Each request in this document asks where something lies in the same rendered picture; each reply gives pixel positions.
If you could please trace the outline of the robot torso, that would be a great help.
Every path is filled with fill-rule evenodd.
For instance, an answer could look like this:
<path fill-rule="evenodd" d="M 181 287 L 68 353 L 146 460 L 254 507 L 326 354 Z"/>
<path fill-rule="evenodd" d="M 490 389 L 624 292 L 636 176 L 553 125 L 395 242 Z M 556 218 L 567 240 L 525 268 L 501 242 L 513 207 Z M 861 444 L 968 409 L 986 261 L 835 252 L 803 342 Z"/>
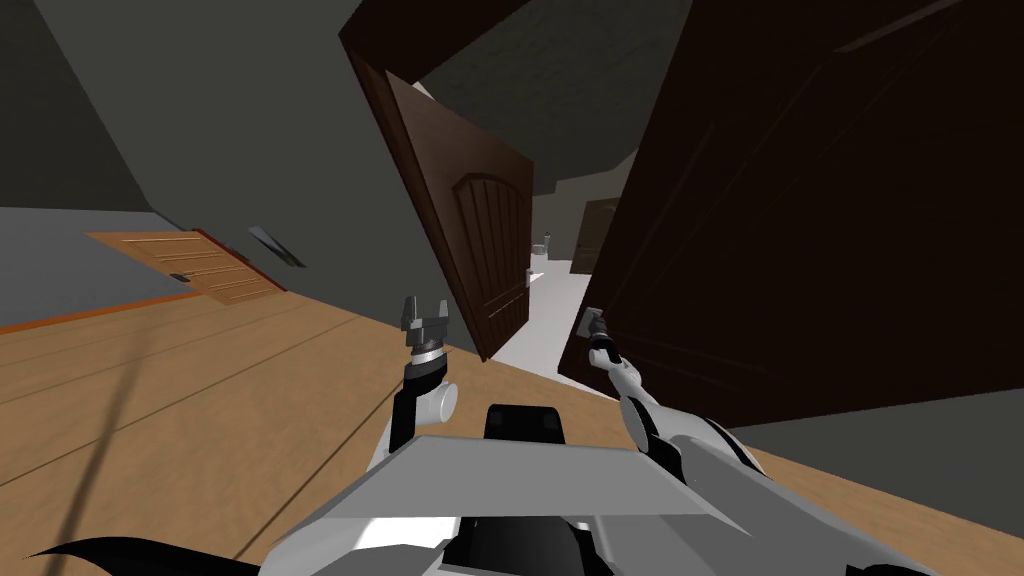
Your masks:
<path fill-rule="evenodd" d="M 402 421 L 258 576 L 684 576 L 658 518 L 705 505 L 636 445 L 568 445 L 545 406 L 495 404 L 481 438 Z"/>

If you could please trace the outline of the dark brown arched-panel door leaf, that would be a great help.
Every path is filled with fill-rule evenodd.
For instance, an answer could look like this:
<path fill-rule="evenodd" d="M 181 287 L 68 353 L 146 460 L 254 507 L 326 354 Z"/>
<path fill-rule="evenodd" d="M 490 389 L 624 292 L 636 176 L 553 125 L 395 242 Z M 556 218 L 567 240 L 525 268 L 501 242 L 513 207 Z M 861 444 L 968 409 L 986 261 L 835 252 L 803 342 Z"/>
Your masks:
<path fill-rule="evenodd" d="M 534 164 L 423 94 L 386 76 L 415 161 L 417 198 L 477 354 L 493 358 L 529 318 Z"/>

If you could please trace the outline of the large dark brown door leaf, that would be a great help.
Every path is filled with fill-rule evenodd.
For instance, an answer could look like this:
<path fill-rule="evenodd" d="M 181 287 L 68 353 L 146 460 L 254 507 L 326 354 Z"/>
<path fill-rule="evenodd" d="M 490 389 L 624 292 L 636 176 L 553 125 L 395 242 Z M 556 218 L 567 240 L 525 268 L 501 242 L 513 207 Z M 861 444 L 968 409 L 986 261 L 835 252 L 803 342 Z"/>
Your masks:
<path fill-rule="evenodd" d="M 692 0 L 582 303 L 727 427 L 1024 387 L 1024 0 Z"/>

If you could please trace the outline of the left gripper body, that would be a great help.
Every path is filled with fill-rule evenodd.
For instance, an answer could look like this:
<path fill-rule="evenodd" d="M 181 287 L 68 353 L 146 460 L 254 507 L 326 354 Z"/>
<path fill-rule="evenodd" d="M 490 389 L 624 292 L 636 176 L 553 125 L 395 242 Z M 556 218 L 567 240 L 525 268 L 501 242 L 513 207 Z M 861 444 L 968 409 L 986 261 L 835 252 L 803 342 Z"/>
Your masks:
<path fill-rule="evenodd" d="M 402 330 L 406 332 L 406 344 L 411 347 L 427 346 L 430 342 L 442 343 L 449 333 L 450 318 L 438 316 L 433 318 L 402 317 Z"/>

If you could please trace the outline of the small dark brown door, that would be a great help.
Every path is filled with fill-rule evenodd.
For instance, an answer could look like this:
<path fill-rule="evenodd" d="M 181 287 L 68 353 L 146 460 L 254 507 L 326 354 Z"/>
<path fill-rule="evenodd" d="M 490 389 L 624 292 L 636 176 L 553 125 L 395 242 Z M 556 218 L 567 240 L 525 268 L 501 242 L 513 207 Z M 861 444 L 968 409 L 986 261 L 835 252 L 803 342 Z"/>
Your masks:
<path fill-rule="evenodd" d="M 593 273 L 617 205 L 617 197 L 586 203 L 569 269 L 570 274 Z"/>

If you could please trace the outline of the light wooden door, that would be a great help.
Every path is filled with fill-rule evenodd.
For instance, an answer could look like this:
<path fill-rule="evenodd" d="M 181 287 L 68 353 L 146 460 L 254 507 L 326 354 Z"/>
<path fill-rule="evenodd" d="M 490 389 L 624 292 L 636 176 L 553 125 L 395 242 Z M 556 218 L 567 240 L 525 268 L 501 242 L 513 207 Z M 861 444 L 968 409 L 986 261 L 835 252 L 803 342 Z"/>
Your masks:
<path fill-rule="evenodd" d="M 90 233 L 90 238 L 224 305 L 282 294 L 285 289 L 200 231 Z"/>

